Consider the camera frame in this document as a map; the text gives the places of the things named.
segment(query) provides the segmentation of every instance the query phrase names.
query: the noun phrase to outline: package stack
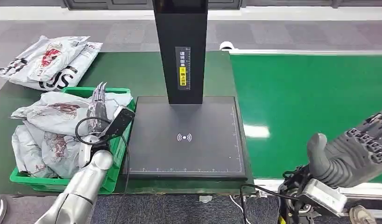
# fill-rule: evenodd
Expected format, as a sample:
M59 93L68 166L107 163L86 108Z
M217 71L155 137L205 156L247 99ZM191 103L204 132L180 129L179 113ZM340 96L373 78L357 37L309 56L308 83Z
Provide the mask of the package stack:
M107 118L114 119L118 106L132 101L130 93L106 93ZM87 117L93 99L63 92L46 92L40 100L14 111L10 118L21 119L12 136L15 161L19 172L32 177L70 179L81 168L78 162L80 142L75 137L77 124ZM87 122L78 133L87 136Z
M6 68L0 68L0 77L42 91L76 86L102 46L88 39L88 36L54 39L41 36Z

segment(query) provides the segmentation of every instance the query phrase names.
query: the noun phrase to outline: black cable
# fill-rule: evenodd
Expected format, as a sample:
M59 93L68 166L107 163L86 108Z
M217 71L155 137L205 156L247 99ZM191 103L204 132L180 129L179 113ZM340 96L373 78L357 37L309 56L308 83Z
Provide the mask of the black cable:
M124 189L124 192L123 192L123 195L122 195L122 198L121 198L121 202L120 202L120 206L118 207L117 215L115 216L113 224L117 223L117 219L118 219L118 216L120 215L120 210L122 208L122 204L124 203L125 193L127 191L128 182L129 182L129 170L130 170L130 166L129 166L129 164L130 164L129 148L128 148L128 144L127 144L127 141L125 140L124 136L121 135L121 138L124 141L125 147L126 147L126 150L125 150L125 160L124 161L126 161L126 159L128 159L128 163L127 163L127 180L125 182L125 189Z
M285 199L290 199L290 200L298 201L298 198L296 198L296 197L291 197L291 196L287 196L287 195L281 195L281 194L278 194L276 192L270 191L268 189L262 188L260 186L254 185L254 184L249 184L249 183L242 184L241 188L239 189L239 191L241 193L241 206L242 206L242 209L243 209L243 221L245 222L245 224L247 224L247 222L246 222L247 215L246 215L245 202L243 201L243 188L244 187L257 188L257 189L259 189L261 191L267 192L267 193L272 194L272 195L277 196L277 197L281 197L281 198L285 198Z
M82 122L84 122L84 121L86 121L86 120L91 120L91 119L102 120L102 121L104 121L104 122L107 122L108 124L111 123L110 120L107 120L107 119L104 119L104 118L101 118L101 117L87 117L87 118L84 118L84 119L80 120L80 121L77 123L77 125L76 125L76 137L77 137L77 139L78 139L80 142L82 142L82 143L84 143L84 144L87 144L87 145L91 145L91 146L107 142L107 141L109 140L109 139L108 139L109 136L107 136L107 138L102 139L102 140L97 141L97 142L87 142L87 141L84 141L84 140L81 139L81 136L78 134L78 128L79 128L79 126L81 125Z

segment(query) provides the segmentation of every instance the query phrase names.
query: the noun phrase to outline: wireless charging symbol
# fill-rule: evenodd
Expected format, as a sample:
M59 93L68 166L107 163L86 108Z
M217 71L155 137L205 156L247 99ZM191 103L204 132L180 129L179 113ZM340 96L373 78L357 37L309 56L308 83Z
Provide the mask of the wireless charging symbol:
M177 135L177 141L183 141L183 140L191 141L192 140L192 135L191 134L182 135L182 134L179 133Z

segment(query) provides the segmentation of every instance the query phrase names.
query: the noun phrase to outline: scanning platform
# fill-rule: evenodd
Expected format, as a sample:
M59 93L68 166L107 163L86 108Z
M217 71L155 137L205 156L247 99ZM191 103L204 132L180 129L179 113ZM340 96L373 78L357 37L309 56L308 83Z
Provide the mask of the scanning platform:
M204 97L198 105L138 97L130 176L246 179L242 139L234 97Z

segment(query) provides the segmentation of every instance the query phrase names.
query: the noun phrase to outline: gray carpet floor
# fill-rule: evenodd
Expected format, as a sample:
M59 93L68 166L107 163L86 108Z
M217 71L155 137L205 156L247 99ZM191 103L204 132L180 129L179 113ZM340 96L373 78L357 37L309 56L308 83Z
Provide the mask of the gray carpet floor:
M0 21L0 67L40 35L90 35L91 41L104 43L103 52L159 51L154 21ZM239 49L382 49L382 21L209 21L206 50L218 50L223 41ZM4 83L0 79L0 88ZM5 197L9 201L6 224L34 223L55 199ZM99 196L91 224L111 224L118 208L118 224L242 223L239 208L227 196L214 196L207 204L194 195L133 195L120 201L118 195ZM368 208L382 209L382 202L367 203ZM251 198L247 204L252 224L276 223L276 198ZM318 217L316 223L350 222Z

